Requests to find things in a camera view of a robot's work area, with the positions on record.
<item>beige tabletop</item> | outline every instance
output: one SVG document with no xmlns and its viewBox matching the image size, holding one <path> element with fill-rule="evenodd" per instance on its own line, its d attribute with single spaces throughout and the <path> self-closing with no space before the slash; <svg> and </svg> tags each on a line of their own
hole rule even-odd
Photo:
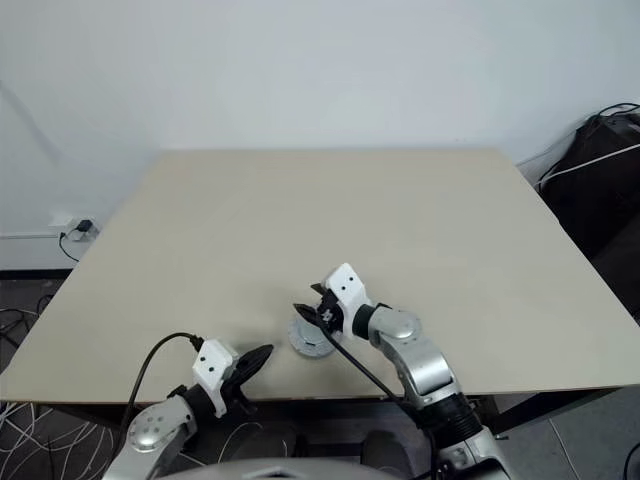
<svg viewBox="0 0 640 480">
<path fill-rule="evenodd" d="M 373 301 L 415 312 L 465 392 L 640 383 L 640 329 L 494 150 L 173 152 L 74 269 L 0 378 L 0 396 L 123 402 L 178 330 L 276 346 L 248 396 L 378 395 L 338 354 L 297 355 L 291 304 L 351 263 Z M 344 345 L 395 390 L 360 339 Z M 139 400 L 191 384 L 163 347 Z"/>
</svg>

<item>black cable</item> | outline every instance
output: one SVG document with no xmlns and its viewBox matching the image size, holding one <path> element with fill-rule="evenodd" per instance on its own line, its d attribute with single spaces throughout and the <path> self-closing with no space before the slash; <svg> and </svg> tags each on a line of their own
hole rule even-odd
<svg viewBox="0 0 640 480">
<path fill-rule="evenodd" d="M 604 112 L 606 112 L 607 110 L 611 110 L 612 108 L 621 108 L 621 107 L 633 107 L 631 108 L 631 110 L 624 110 L 622 112 L 614 112 L 612 115 L 618 115 L 618 114 L 625 114 L 625 113 L 629 113 L 634 111 L 636 108 L 640 108 L 640 105 L 638 105 L 637 103 L 629 103 L 629 102 L 624 102 L 624 103 L 616 103 L 615 105 L 611 105 L 607 108 L 603 108 L 602 110 L 600 110 L 598 113 L 596 113 L 596 116 L 599 117 L 601 116 Z"/>
<path fill-rule="evenodd" d="M 11 338 L 8 333 L 0 333 L 0 339 L 6 340 L 16 350 L 20 348 L 20 344 Z"/>
<path fill-rule="evenodd" d="M 147 354 L 147 358 L 144 359 L 144 362 L 140 367 L 140 371 L 138 372 L 138 377 L 136 378 L 136 382 L 133 384 L 133 390 L 131 391 L 131 395 L 129 396 L 129 401 L 127 402 L 127 407 L 125 408 L 124 415 L 122 417 L 122 422 L 120 423 L 120 428 L 118 430 L 118 438 L 113 445 L 111 460 L 116 458 L 118 450 L 120 449 L 120 445 L 126 433 L 127 426 L 131 421 L 131 416 L 133 414 L 133 409 L 135 407 L 135 401 L 136 401 L 136 396 L 138 395 L 138 390 L 140 390 L 142 379 L 144 378 L 144 374 L 147 371 L 147 367 L 149 367 L 149 363 L 151 362 L 151 359 L 153 358 L 153 356 L 156 354 L 156 352 L 162 345 L 167 343 L 169 340 L 172 340 L 177 337 L 183 337 L 183 338 L 189 339 L 189 341 L 191 342 L 191 345 L 193 345 L 193 348 L 195 348 L 196 351 L 200 350 L 200 347 L 202 347 L 202 343 L 204 342 L 204 340 L 201 337 L 198 337 L 197 335 L 193 335 L 191 333 L 186 333 L 186 332 L 176 332 L 176 333 L 172 333 L 171 335 L 167 335 L 158 343 L 156 343 L 155 346 L 151 349 L 151 351 Z"/>
<path fill-rule="evenodd" d="M 598 129 L 603 125 L 602 122 L 600 122 L 597 126 L 593 126 L 593 124 L 601 117 L 603 116 L 603 114 L 607 111 L 607 110 L 611 110 L 612 108 L 621 108 L 621 107 L 631 107 L 630 109 L 627 110 L 622 110 L 620 112 L 614 112 L 611 114 L 611 116 L 616 116 L 616 115 L 625 115 L 627 113 L 631 113 L 634 110 L 637 110 L 640 108 L 640 105 L 638 105 L 637 103 L 629 103 L 629 102 L 624 102 L 624 103 L 616 103 L 615 105 L 610 105 L 606 108 L 603 108 L 602 110 L 600 110 L 598 113 L 596 113 L 595 115 L 592 115 L 591 118 L 589 119 L 589 123 L 587 124 L 586 128 L 585 128 L 585 135 L 584 135 L 584 139 L 583 139 L 583 145 L 582 147 L 584 148 L 584 146 L 586 145 L 587 140 L 589 140 L 597 131 Z M 562 159 L 558 160 L 557 162 L 555 162 L 553 165 L 551 165 L 542 175 L 540 175 L 540 177 L 538 178 L 538 183 L 542 182 L 545 177 L 547 175 L 549 175 L 554 168 L 556 168 L 558 166 L 558 164 L 560 163 Z M 541 193 L 542 192 L 542 183 L 539 184 L 538 186 L 538 192 Z"/>
<path fill-rule="evenodd" d="M 78 260 L 76 257 L 72 257 L 71 255 L 69 255 L 69 253 L 62 246 L 62 239 L 66 238 L 66 237 L 67 237 L 67 234 L 64 233 L 64 232 L 60 233 L 60 236 L 58 237 L 58 246 L 60 247 L 60 250 L 62 250 L 62 253 L 64 253 L 71 260 L 75 260 L 76 262 L 79 262 L 80 260 Z"/>
<path fill-rule="evenodd" d="M 387 387 L 378 377 L 376 377 L 373 373 L 371 373 L 367 367 L 365 367 L 364 365 L 362 365 L 353 355 L 351 355 L 342 345 L 340 345 L 340 343 L 338 343 L 338 341 L 333 338 L 333 336 L 331 335 L 331 333 L 329 332 L 329 330 L 327 330 L 327 326 L 325 325 L 324 321 L 321 318 L 320 312 L 318 310 L 316 310 L 316 321 L 315 321 L 316 326 L 320 329 L 320 331 L 322 332 L 322 334 L 324 335 L 324 337 L 329 341 L 329 343 L 331 345 L 334 346 L 334 348 L 336 350 L 338 350 L 343 357 L 345 357 L 347 360 L 349 360 L 349 362 L 351 362 L 351 364 L 356 367 L 358 370 L 360 370 L 360 372 L 362 374 L 364 374 L 369 380 L 371 380 L 376 387 L 378 387 L 380 390 L 382 390 L 396 405 L 398 405 L 398 407 L 400 407 L 400 409 L 406 413 L 408 415 L 408 417 L 413 420 L 414 422 L 416 421 L 414 415 L 412 414 L 412 412 L 405 406 L 405 404 L 402 402 L 402 400 L 391 391 L 391 389 L 389 387 Z M 423 432 L 425 433 L 425 435 L 427 436 L 427 438 L 429 439 L 429 443 L 430 443 L 430 449 L 431 449 L 431 467 L 429 469 L 428 472 L 422 473 L 420 475 L 418 475 L 417 477 L 414 477 L 415 480 L 422 480 L 424 478 L 427 478 L 429 476 L 431 476 L 432 480 L 436 480 L 436 475 L 437 475 L 437 471 L 438 471 L 438 456 L 437 456 L 437 452 L 436 452 L 436 442 L 435 439 L 433 438 L 433 434 L 427 430 L 424 429 Z"/>
<path fill-rule="evenodd" d="M 36 304 L 36 313 L 38 315 L 40 315 L 42 313 L 42 311 L 44 310 L 44 308 L 49 305 L 49 302 L 51 302 L 51 299 L 53 298 L 53 295 L 51 294 L 47 294 L 47 295 L 43 295 L 42 297 L 40 297 L 38 299 L 38 303 Z M 42 302 L 46 301 L 46 305 L 44 305 L 44 307 L 42 306 Z"/>
<path fill-rule="evenodd" d="M 640 442 L 636 443 L 629 453 L 627 454 L 627 458 L 624 461 L 624 468 L 622 469 L 622 480 L 627 480 L 629 478 L 629 463 L 631 463 L 631 457 L 635 453 L 636 450 L 640 448 Z"/>
<path fill-rule="evenodd" d="M 7 333 L 10 332 L 11 330 L 13 330 L 16 325 L 18 325 L 19 323 L 26 323 L 26 317 L 24 315 L 24 312 L 22 310 L 20 310 L 19 308 L 4 308 L 2 309 L 2 311 L 0 311 L 0 313 L 11 313 L 11 312 L 15 312 L 15 313 L 19 313 L 20 314 L 20 318 L 18 318 L 17 320 L 14 320 L 13 322 L 11 322 L 9 325 L 4 325 L 1 329 L 0 332 L 1 333 Z"/>
<path fill-rule="evenodd" d="M 56 470 L 53 465 L 53 452 L 51 451 L 51 437 L 47 437 L 47 452 L 49 453 L 49 469 L 51 480 L 56 480 Z"/>
</svg>

